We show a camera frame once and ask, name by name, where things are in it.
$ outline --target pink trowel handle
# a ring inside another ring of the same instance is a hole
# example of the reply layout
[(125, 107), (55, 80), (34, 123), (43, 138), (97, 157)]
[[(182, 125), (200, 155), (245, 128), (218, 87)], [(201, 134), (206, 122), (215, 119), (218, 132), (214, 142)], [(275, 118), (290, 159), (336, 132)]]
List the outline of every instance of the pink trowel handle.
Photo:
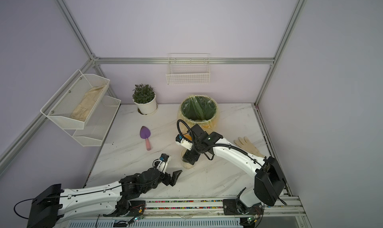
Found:
[(150, 151), (151, 147), (150, 147), (149, 139), (145, 138), (145, 141), (146, 141), (146, 150)]

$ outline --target work glove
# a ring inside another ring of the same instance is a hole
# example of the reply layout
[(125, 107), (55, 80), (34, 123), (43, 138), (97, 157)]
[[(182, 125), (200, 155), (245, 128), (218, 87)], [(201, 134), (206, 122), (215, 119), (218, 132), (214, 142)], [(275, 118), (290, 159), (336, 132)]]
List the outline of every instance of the work glove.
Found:
[(262, 158), (265, 157), (265, 155), (262, 155), (246, 136), (244, 138), (238, 137), (238, 140), (234, 140), (234, 143), (248, 153)]

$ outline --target yellow plastic bag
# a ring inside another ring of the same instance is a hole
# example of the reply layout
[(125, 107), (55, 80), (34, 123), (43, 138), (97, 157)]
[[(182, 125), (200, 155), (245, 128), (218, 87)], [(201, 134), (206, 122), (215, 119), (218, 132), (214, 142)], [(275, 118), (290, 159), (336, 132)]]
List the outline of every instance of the yellow plastic bag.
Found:
[[(207, 133), (216, 131), (219, 119), (218, 104), (214, 99), (205, 95), (191, 95), (186, 98), (178, 109), (177, 119), (184, 120), (189, 127), (198, 124)], [(184, 134), (187, 129), (180, 124), (180, 130)]]

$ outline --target lavender wall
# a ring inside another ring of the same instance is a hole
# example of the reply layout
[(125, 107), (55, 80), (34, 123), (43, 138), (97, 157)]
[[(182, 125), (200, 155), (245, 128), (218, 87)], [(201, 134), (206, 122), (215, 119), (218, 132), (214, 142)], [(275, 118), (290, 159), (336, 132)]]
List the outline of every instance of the lavender wall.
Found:
[(313, 228), (383, 227), (383, 0), (307, 0), (260, 109)]
[(66, 1), (99, 57), (167, 57), (168, 53), (274, 57), (297, 2)]
[(269, 65), (210, 66), (210, 83), (199, 85), (168, 85), (167, 65), (103, 64), (105, 75), (122, 103), (133, 103), (135, 84), (150, 84), (158, 103), (181, 103), (192, 94), (211, 96), (219, 103), (251, 103), (265, 79)]
[[(0, 28), (1, 154), (87, 57), (54, 0), (0, 0)], [(14, 204), (52, 184), (82, 186), (96, 153), (46, 121), (0, 177), (0, 226), (26, 227)]]

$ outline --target green leaves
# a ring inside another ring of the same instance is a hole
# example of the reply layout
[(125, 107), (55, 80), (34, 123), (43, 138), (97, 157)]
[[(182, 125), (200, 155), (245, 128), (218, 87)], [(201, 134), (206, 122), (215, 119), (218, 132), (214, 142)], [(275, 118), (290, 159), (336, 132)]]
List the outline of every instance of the green leaves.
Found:
[(137, 103), (144, 104), (154, 99), (155, 93), (153, 91), (153, 88), (149, 86), (148, 84), (136, 85), (136, 88), (133, 91), (134, 91), (133, 101)]
[(217, 111), (213, 100), (205, 96), (191, 96), (181, 105), (182, 114), (193, 121), (211, 119)]

